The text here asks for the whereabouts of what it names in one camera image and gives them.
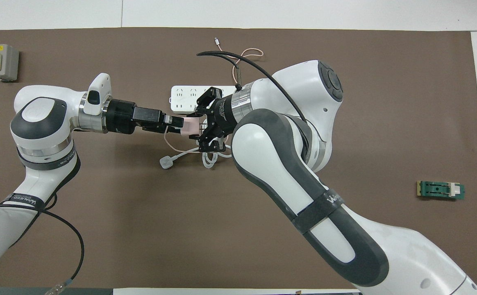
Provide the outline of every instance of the green electronic component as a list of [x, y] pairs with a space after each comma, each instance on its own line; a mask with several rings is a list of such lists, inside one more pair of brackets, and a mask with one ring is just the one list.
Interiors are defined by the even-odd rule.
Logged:
[[417, 196], [463, 200], [465, 186], [458, 182], [418, 181]]

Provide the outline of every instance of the white power strip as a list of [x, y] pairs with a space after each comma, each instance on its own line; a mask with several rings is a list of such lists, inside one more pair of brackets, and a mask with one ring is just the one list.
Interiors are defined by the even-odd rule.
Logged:
[[[211, 86], [173, 86], [171, 87], [171, 110], [176, 114], [189, 114], [195, 112], [197, 99]], [[235, 86], [214, 86], [222, 89], [222, 97], [233, 94]]]

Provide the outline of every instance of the brown mat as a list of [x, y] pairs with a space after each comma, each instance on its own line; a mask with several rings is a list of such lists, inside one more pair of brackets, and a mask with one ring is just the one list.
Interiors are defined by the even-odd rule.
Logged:
[[[319, 177], [361, 215], [420, 231], [477, 283], [477, 87], [469, 32], [105, 28], [0, 31], [21, 51], [19, 81], [0, 83], [0, 201], [23, 180], [9, 123], [23, 86], [87, 90], [109, 73], [116, 99], [171, 113], [171, 86], [231, 84], [229, 63], [195, 57], [264, 50], [267, 71], [310, 59], [335, 69], [345, 102]], [[242, 66], [243, 80], [261, 78]], [[74, 287], [350, 288], [231, 159], [212, 170], [160, 134], [74, 133], [82, 160], [54, 212], [82, 233]], [[193, 146], [170, 135], [180, 148]], [[422, 200], [415, 182], [466, 186], [457, 202]], [[79, 259], [76, 237], [42, 217], [0, 260], [0, 286], [53, 286]]]

